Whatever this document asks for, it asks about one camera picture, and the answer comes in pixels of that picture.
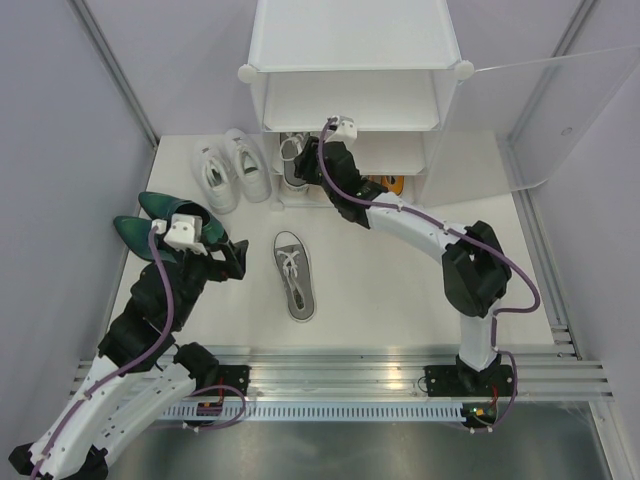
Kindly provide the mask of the grey canvas sneaker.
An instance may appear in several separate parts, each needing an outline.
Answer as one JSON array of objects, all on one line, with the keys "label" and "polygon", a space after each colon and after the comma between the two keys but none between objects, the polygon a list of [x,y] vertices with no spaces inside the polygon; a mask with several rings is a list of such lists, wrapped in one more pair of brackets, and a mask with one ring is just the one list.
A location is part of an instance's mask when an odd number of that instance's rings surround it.
[{"label": "grey canvas sneaker", "polygon": [[305,132],[283,132],[279,136],[279,155],[283,162],[283,184],[290,194],[305,195],[308,191],[308,184],[295,175],[295,159],[302,153],[308,137],[309,134]]},{"label": "grey canvas sneaker", "polygon": [[305,245],[293,232],[280,231],[274,238],[273,257],[290,316],[298,323],[309,322],[316,312],[316,300]]}]

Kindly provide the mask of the orange canvas sneaker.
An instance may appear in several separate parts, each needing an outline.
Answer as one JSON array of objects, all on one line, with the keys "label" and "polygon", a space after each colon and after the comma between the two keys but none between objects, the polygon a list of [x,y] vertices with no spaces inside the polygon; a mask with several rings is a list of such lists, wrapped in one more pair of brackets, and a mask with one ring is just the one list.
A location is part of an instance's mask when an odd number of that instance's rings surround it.
[{"label": "orange canvas sneaker", "polygon": [[391,193],[401,196],[404,191],[405,178],[397,175],[381,177],[381,184]]}]

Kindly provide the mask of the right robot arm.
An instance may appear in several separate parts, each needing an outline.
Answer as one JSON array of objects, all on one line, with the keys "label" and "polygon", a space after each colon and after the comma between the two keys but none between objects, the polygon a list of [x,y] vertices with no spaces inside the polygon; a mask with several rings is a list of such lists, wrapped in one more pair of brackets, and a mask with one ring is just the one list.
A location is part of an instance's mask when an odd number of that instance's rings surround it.
[{"label": "right robot arm", "polygon": [[442,268],[449,304],[460,313],[461,341],[454,383],[466,395],[478,395],[500,373],[489,314],[504,297],[510,267],[493,255],[502,253],[494,229],[484,221],[455,225],[457,237],[442,220],[402,201],[383,185],[362,176],[342,142],[321,144],[310,136],[295,159],[294,176],[321,187],[347,221],[386,232],[427,254]]}]

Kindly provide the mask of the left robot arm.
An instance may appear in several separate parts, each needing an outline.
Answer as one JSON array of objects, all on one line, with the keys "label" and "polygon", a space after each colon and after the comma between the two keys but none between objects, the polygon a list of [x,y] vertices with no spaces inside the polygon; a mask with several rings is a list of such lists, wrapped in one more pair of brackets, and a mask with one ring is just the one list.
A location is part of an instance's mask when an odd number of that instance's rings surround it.
[{"label": "left robot arm", "polygon": [[124,310],[98,345],[89,373],[39,440],[9,455],[29,479],[105,479],[129,444],[170,406],[225,390],[218,359],[204,346],[179,346],[175,333],[209,282],[240,280],[246,240],[222,237],[174,249],[164,236],[136,235],[131,253],[147,261]]}]

